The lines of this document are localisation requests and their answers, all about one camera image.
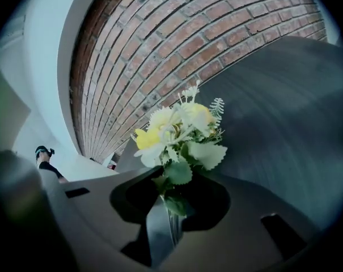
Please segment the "dark wooden table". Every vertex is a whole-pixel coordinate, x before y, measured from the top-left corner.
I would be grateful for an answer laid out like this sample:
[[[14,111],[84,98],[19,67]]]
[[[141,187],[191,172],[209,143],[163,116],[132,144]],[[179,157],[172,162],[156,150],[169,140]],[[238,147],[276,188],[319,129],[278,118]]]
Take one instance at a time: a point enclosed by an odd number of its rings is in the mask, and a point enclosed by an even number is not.
[[[343,209],[343,47],[285,37],[201,87],[200,103],[225,101],[215,173],[260,185],[318,231]]]

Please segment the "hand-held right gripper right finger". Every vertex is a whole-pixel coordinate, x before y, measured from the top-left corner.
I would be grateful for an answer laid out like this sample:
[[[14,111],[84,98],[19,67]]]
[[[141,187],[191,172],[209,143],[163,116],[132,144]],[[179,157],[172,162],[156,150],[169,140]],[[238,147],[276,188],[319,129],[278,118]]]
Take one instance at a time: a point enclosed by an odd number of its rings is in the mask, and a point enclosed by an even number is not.
[[[194,214],[183,223],[181,267],[271,267],[320,233],[303,212],[248,181],[194,176],[183,195]]]

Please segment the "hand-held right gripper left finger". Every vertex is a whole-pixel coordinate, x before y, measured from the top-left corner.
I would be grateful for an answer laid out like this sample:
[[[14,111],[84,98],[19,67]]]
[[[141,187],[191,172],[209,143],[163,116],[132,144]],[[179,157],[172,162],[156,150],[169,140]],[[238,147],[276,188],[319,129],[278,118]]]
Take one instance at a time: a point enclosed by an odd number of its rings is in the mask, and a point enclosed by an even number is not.
[[[165,259],[165,208],[142,168],[68,183],[40,170],[52,215],[77,267],[158,267]]]

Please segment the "yellow flowers bunch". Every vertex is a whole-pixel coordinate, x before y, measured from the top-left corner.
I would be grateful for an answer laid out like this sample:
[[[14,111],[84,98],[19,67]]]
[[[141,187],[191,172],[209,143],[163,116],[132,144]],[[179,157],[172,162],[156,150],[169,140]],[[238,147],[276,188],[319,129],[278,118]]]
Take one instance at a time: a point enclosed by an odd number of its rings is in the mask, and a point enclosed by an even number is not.
[[[173,244],[181,239],[181,221],[187,217],[187,200],[181,188],[191,183],[193,169],[214,169],[226,156],[227,147],[220,144],[220,127],[224,101],[215,98],[209,107],[195,101],[200,81],[178,94],[172,107],[154,111],[146,129],[135,129],[131,138],[145,167],[162,167],[153,179],[168,214]]]

